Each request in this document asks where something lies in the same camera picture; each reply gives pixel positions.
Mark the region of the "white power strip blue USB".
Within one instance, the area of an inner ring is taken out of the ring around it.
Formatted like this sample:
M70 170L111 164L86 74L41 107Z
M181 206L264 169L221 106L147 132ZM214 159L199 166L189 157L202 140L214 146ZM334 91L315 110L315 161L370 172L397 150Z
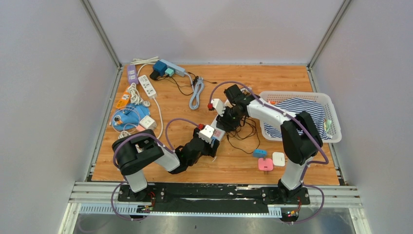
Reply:
M210 124L210 126L214 129L212 139L216 139L219 142L221 142L223 138L225 137L226 132L217 126L217 120L216 120L217 116L218 115L214 117L213 121Z

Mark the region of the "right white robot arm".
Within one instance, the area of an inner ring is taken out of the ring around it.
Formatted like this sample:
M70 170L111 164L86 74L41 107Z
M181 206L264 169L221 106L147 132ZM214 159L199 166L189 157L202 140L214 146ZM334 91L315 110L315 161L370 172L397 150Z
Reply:
M241 123L241 118L258 119L278 129L282 135L282 145L288 163L278 182L278 197L283 203L291 203L303 186L303 177L308 165L313 163L317 153L325 155L323 142L311 115L302 111L294 114L280 109L259 97L246 85L232 81L224 90L230 103L226 106L220 99L209 97L208 109L218 114L219 128L232 131Z

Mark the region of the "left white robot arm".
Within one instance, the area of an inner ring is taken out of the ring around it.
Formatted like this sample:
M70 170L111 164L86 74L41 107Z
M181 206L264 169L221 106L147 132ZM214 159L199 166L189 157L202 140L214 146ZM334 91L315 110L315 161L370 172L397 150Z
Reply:
M200 157L215 157L220 140L213 134L195 128L190 142L174 150L167 148L154 135L153 130L144 130L125 136L112 144L113 163L127 181L131 196L144 201L149 196L148 183L143 169L151 163L162 166L170 174L179 174L196 164Z

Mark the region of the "black charger with cable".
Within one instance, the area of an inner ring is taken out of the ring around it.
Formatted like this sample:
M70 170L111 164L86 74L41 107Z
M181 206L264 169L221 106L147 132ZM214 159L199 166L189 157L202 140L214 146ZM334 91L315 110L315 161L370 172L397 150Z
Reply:
M255 138L256 145L251 146L248 142L252 138ZM252 155L261 145L256 121L246 117L241 121L241 126L232 132L226 133L226 139L233 149L248 155Z

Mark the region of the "white cube adapter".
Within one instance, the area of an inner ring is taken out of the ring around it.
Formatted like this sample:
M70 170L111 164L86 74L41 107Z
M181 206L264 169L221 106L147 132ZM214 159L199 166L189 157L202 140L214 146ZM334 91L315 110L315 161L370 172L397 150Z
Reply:
M144 116L140 121L139 125L145 129L154 130L157 127L156 121L150 116Z

